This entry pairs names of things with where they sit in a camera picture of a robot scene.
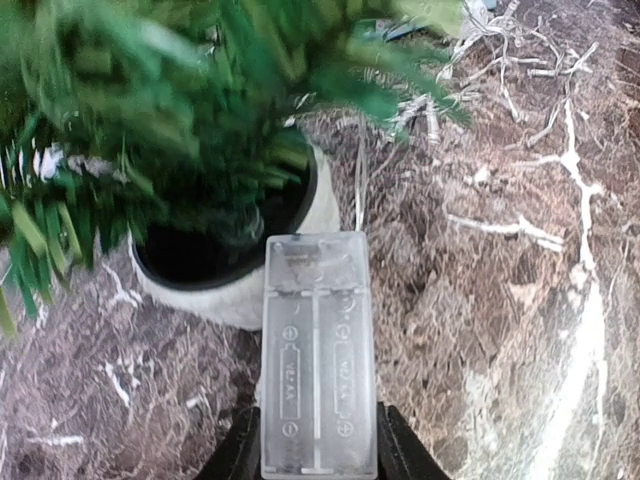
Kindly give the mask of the clear string light garland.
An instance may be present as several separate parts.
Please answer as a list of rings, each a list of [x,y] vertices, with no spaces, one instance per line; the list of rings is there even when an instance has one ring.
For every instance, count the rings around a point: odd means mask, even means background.
[[[361,230],[305,244],[303,319],[264,330],[262,399],[302,387],[267,434],[272,467],[368,460],[371,391],[458,479],[606,479],[606,321],[577,123],[598,20],[583,1],[504,1],[441,80],[475,123],[415,96],[396,144],[363,125],[335,142],[363,170]]]

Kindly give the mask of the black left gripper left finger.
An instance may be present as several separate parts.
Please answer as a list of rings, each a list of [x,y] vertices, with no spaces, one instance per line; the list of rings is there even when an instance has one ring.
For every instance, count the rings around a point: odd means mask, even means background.
[[[246,408],[195,480],[255,480],[260,473],[260,409]]]

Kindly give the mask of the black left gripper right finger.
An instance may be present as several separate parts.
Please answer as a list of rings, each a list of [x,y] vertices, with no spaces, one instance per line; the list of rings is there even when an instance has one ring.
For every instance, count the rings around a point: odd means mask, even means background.
[[[450,480],[394,405],[377,404],[380,480]]]

